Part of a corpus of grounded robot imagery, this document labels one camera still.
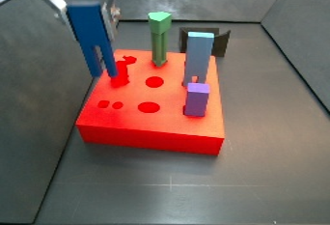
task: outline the red hole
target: red hole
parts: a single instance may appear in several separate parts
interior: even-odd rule
[[[160,106],[153,102],[143,102],[137,108],[143,113],[156,113],[160,110]]]
[[[145,80],[145,84],[151,88],[159,88],[163,85],[163,83],[164,83],[163,79],[160,77],[157,77],[157,76],[151,76]]]
[[[97,103],[97,107],[98,108],[106,108],[108,107],[108,103],[109,103],[108,100],[100,100],[98,103]]]
[[[123,103],[119,101],[112,104],[113,109],[120,109],[123,106]]]

